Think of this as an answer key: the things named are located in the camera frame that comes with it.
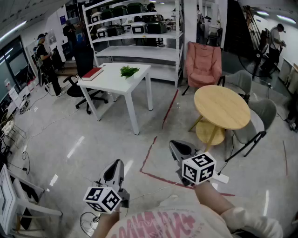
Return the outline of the white metal shelving rack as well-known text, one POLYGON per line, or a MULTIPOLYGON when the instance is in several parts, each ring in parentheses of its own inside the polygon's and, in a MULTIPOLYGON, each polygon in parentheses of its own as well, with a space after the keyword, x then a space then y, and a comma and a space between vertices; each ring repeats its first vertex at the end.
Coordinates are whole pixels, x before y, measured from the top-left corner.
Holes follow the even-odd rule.
POLYGON ((94 50, 96 66, 104 60, 109 62, 140 63, 151 65, 150 74, 154 79, 174 82, 178 85, 183 74, 183 1, 182 0, 103 0, 82 6, 87 36, 94 50), (154 9, 160 21, 169 32, 163 35, 117 36, 97 38, 96 30, 100 25, 88 27, 91 15, 105 8, 140 2, 149 10, 154 9))

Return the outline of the black pedestal fan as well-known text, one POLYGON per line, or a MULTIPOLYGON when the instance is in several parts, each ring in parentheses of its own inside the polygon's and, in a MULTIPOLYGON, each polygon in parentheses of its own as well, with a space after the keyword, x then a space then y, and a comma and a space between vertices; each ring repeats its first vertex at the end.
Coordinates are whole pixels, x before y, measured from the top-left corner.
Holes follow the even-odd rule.
POLYGON ((270 78, 274 73, 274 68, 271 71, 264 71, 261 69, 261 65, 269 58, 269 53, 267 53, 267 51, 269 51, 268 44, 262 46, 259 49, 253 50, 250 53, 238 55, 241 66, 252 76, 253 80, 256 77, 270 78))

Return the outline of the round wooden side table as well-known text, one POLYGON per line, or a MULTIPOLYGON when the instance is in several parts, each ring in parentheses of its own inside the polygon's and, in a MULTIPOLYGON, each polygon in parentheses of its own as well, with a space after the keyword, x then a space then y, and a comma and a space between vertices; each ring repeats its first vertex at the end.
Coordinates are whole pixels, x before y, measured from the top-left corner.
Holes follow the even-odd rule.
POLYGON ((216 85, 203 86, 194 94, 194 104, 200 116, 188 131, 196 128, 199 133, 204 126, 209 128, 205 139, 197 137, 206 144, 205 152, 216 139, 224 140, 224 131, 244 128, 251 119, 250 109, 245 100, 229 88, 216 85))

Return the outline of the red hardcover book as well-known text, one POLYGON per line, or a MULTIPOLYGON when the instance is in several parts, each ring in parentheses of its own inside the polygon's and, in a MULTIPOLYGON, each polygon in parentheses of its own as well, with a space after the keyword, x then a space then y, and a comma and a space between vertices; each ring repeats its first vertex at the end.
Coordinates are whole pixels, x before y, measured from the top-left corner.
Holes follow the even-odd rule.
POLYGON ((81 77, 83 81, 92 81, 95 77, 97 77, 103 71, 102 67, 94 67, 88 73, 81 77))

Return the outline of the black mesh office chair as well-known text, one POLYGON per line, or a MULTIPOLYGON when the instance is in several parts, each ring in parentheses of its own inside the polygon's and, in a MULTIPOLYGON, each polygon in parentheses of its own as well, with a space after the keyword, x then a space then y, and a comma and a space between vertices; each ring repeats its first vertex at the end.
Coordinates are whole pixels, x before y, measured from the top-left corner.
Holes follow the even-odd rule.
MULTIPOLYGON (((74 58, 76 61, 78 76, 82 77, 87 74, 90 70, 94 68, 94 50, 90 45, 85 43, 77 43, 74 47, 74 58)), ((84 99, 75 105, 76 109, 80 108, 80 105, 87 102, 81 88, 77 85, 78 82, 73 82, 71 79, 72 76, 68 76, 63 82, 69 81, 71 87, 67 89, 67 95, 73 98, 83 97, 84 99)), ((86 89, 89 93, 92 91, 91 88, 86 89)), ((108 103, 108 100, 103 97, 97 97, 97 94, 103 93, 103 91, 97 90, 93 93, 89 93, 89 96, 92 100, 104 101, 105 104, 108 103)))

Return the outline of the white low cabinet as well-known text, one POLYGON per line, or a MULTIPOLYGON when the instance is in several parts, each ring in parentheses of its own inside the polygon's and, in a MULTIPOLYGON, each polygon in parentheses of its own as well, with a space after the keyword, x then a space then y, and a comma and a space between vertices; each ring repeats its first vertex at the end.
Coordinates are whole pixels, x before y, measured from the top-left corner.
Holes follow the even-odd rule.
POLYGON ((285 57, 279 72, 279 78, 291 94, 298 93, 298 65, 291 63, 285 57))

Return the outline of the white power strip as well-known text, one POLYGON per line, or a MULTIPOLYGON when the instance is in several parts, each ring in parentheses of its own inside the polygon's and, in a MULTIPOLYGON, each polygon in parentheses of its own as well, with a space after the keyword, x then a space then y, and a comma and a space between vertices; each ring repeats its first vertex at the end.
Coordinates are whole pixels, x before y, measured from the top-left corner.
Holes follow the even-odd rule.
POLYGON ((224 175, 222 173, 217 175, 217 180, 220 181, 220 182, 222 182, 222 183, 227 184, 229 182, 229 179, 230 179, 229 176, 226 176, 226 175, 224 175))

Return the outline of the person's white pink-print shirt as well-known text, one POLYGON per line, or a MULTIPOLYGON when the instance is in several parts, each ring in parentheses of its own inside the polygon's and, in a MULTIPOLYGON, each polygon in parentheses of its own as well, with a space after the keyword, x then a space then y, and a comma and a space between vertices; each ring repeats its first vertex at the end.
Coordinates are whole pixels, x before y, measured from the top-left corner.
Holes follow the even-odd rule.
POLYGON ((256 216, 242 207, 223 214, 202 204, 170 202, 118 221, 106 238, 283 238, 278 221, 256 216))

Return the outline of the ceiling tube light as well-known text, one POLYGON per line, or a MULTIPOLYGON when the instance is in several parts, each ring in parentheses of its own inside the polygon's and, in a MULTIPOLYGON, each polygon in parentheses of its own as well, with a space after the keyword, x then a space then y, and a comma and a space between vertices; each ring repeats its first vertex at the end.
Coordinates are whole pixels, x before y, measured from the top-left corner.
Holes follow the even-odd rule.
POLYGON ((279 15, 279 14, 277 14, 277 17, 280 20, 283 20, 283 21, 286 21, 286 22, 289 22, 289 23, 292 23, 292 24, 296 24, 297 23, 294 19, 292 19, 290 17, 282 16, 282 15, 279 15))
POLYGON ((7 38, 9 35, 11 35, 12 33, 16 32, 19 28, 23 27, 26 24, 26 20, 23 21, 22 23, 18 24, 17 26, 15 26, 13 29, 9 30, 7 33, 5 33, 4 35, 2 35, 0 37, 0 42, 3 41, 5 38, 7 38))

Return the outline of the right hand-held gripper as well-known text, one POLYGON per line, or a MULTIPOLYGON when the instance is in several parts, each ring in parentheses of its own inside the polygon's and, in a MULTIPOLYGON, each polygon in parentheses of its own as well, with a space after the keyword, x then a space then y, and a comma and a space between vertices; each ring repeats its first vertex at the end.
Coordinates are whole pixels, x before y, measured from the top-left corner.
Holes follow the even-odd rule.
POLYGON ((199 149, 181 140, 171 140, 169 150, 173 159, 182 164, 177 174, 184 186, 198 185, 214 176, 216 160, 209 152, 196 155, 199 149))

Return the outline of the person's left forearm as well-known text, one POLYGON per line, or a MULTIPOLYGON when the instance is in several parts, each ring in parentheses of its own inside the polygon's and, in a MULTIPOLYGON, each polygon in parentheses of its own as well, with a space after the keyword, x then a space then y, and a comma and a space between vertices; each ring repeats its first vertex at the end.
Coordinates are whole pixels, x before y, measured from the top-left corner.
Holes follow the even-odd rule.
POLYGON ((102 213, 96 229, 91 238, 106 238, 111 228, 119 221, 120 212, 115 211, 111 214, 102 213))

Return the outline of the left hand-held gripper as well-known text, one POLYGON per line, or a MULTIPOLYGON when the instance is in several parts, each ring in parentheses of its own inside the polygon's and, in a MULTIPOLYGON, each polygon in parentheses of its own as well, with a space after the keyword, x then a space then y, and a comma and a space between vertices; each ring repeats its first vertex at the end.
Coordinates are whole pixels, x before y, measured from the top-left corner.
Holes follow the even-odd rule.
POLYGON ((100 183, 88 187, 83 201, 100 213, 113 213, 119 205, 129 208, 129 193, 122 188, 124 163, 117 159, 100 174, 100 183))

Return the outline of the white wooden rack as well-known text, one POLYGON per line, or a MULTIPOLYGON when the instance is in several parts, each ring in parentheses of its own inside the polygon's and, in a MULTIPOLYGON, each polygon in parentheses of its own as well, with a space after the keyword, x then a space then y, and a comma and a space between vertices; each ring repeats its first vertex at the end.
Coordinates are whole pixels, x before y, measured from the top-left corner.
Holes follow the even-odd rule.
POLYGON ((6 235, 11 235, 14 231, 13 224, 17 219, 18 208, 33 210, 46 216, 62 216, 62 212, 59 210, 49 209, 30 202, 21 187, 22 184, 32 188, 37 195, 41 195, 45 191, 19 178, 8 170, 6 165, 3 165, 0 171, 0 226, 6 235))

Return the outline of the green potted plant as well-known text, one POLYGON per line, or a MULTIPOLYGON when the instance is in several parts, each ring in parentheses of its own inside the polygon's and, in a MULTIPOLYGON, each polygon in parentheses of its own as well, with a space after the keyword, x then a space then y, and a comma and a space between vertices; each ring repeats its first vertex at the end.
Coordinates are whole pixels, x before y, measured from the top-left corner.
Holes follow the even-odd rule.
POLYGON ((131 77, 132 75, 134 75, 138 71, 139 71, 139 68, 130 67, 130 66, 123 66, 120 69, 121 77, 125 77, 125 79, 131 77))

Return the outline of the white square table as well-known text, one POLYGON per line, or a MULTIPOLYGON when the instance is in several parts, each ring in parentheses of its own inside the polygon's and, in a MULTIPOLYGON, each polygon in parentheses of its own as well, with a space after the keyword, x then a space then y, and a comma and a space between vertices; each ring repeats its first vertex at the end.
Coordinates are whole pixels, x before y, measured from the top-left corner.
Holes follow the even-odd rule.
POLYGON ((98 113, 87 89, 95 89, 111 93, 112 99, 115 102, 114 94, 123 95, 125 97, 130 121, 135 135, 139 134, 139 127, 135 115, 134 104, 132 100, 133 90, 145 79, 147 90, 148 110, 153 110, 151 78, 149 75, 150 65, 144 64, 122 64, 122 63, 103 63, 100 65, 103 71, 91 81, 78 80, 77 85, 81 88, 83 95, 97 121, 101 120, 102 114, 98 113), (139 70, 131 77, 125 78, 121 76, 121 68, 124 66, 138 68, 139 70))

